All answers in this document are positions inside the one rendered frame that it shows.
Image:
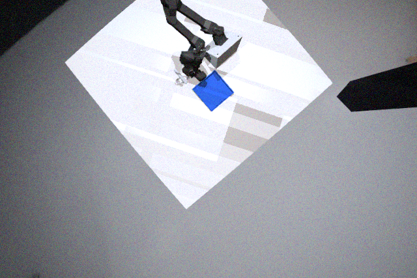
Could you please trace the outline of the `blue tray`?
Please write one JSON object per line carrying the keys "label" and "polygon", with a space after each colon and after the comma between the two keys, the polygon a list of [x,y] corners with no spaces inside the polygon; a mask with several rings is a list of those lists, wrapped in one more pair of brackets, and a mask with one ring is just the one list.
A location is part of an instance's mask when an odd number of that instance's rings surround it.
{"label": "blue tray", "polygon": [[217,71],[211,72],[192,90],[211,112],[234,93]]}

